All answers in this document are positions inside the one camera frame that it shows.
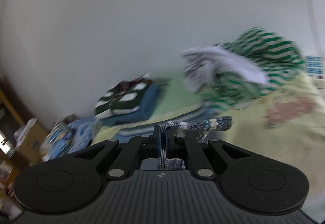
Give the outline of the grey-blue knitted sweater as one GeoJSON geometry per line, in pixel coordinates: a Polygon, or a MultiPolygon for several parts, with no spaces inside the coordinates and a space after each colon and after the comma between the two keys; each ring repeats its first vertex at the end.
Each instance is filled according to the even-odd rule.
{"type": "Polygon", "coordinates": [[[166,156],[167,151],[167,136],[166,131],[168,129],[175,129],[177,136],[193,137],[196,141],[202,142],[208,133],[211,131],[227,131],[232,126],[231,116],[222,116],[219,118],[213,118],[209,120],[203,120],[199,122],[184,122],[184,121],[167,121],[161,125],[158,125],[156,130],[158,131],[158,152],[159,157],[148,158],[141,164],[141,170],[144,171],[179,171],[184,170],[185,163],[183,159],[171,158],[166,156]]]}

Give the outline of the blue patterned cloth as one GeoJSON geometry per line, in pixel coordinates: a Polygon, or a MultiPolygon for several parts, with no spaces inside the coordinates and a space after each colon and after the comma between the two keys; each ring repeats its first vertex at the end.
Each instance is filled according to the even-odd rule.
{"type": "Polygon", "coordinates": [[[56,122],[50,134],[40,146],[42,161],[49,161],[80,151],[92,144],[95,136],[96,119],[66,116],[56,122]]]}

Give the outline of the folded dark green striped shirt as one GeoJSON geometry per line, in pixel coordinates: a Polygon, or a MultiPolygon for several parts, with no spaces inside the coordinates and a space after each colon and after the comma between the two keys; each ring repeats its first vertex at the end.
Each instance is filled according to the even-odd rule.
{"type": "Polygon", "coordinates": [[[146,73],[139,78],[121,81],[111,87],[95,105],[96,119],[102,120],[138,111],[142,98],[153,83],[151,75],[146,73]]]}

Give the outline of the pale yellow green bed blanket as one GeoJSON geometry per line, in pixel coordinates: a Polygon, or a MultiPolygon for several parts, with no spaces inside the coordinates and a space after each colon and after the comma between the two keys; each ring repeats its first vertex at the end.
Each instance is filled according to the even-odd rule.
{"type": "MultiPolygon", "coordinates": [[[[244,109],[231,108],[232,127],[220,137],[236,146],[299,168],[309,179],[310,192],[303,210],[315,219],[324,210],[324,96],[311,77],[300,73],[244,109]]],[[[214,111],[190,93],[180,74],[169,78],[150,119],[117,126],[99,121],[93,142],[110,138],[124,142],[131,135],[151,132],[154,123],[213,118],[214,111]]]]}

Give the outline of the white crumpled garment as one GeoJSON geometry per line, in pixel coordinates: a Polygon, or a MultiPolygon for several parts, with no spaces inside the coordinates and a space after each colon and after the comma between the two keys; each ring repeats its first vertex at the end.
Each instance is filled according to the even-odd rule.
{"type": "Polygon", "coordinates": [[[204,85],[216,84],[218,77],[225,73],[234,73],[249,83],[269,83],[268,75],[255,62],[221,45],[186,49],[181,56],[188,63],[184,68],[186,87],[194,93],[204,85]]]}

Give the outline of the wooden shelf unit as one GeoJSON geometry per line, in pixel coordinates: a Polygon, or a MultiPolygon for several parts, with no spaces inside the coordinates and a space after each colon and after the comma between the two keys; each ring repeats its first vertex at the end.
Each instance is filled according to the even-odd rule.
{"type": "Polygon", "coordinates": [[[31,209],[40,204],[37,195],[41,193],[36,184],[37,173],[33,173],[31,167],[42,162],[40,147],[49,131],[38,119],[22,117],[18,105],[17,99],[8,92],[1,80],[1,109],[5,111],[1,118],[1,133],[13,146],[13,154],[9,159],[19,171],[13,191],[18,202],[31,209]]]}

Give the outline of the green white striped garment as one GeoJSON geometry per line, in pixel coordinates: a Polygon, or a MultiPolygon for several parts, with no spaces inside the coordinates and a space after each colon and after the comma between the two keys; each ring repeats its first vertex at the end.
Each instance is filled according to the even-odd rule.
{"type": "Polygon", "coordinates": [[[189,48],[181,56],[187,89],[219,114],[279,89],[305,69],[295,42],[258,27],[234,42],[189,48]]]}

